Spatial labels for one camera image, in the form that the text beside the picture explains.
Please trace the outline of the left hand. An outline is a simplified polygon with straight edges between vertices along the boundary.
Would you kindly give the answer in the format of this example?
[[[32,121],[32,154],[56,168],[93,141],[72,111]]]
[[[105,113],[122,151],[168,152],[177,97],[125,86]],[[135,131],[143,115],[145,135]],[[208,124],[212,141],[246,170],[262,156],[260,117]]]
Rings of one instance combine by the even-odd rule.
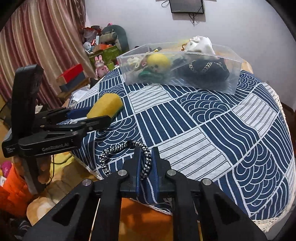
[[[41,184],[46,184],[50,180],[51,157],[27,158],[14,156],[13,165],[16,173],[23,179],[25,177],[37,178]]]

